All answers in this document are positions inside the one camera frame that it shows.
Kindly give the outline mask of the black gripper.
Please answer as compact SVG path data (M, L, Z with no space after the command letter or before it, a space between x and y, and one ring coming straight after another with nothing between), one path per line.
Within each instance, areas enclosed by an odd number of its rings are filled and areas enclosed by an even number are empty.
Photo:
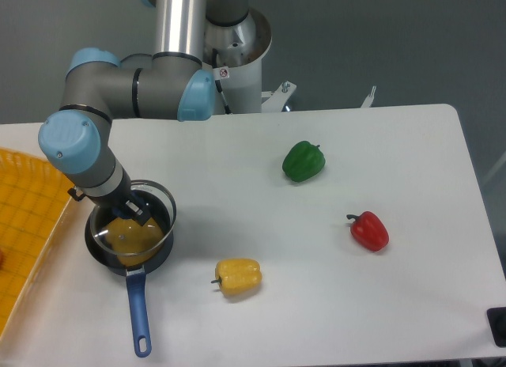
M140 226L144 226L152 217L149 208L145 202L132 201L131 191L116 189L106 195L92 194L84 188L77 186L71 187L67 193L72 199L80 202L84 198L90 199L95 205L111 209L117 215L125 219L133 220Z

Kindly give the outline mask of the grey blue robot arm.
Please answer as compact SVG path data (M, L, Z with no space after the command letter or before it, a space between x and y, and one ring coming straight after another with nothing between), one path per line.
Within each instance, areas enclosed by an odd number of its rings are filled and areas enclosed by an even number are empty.
M150 68L125 69L110 52L81 49L67 71L61 107L38 135L47 159L73 183L74 199L89 198L138 224L150 212L109 148L112 121L210 118L219 86L202 67L205 27L231 28L249 14L248 0L142 1L157 12Z

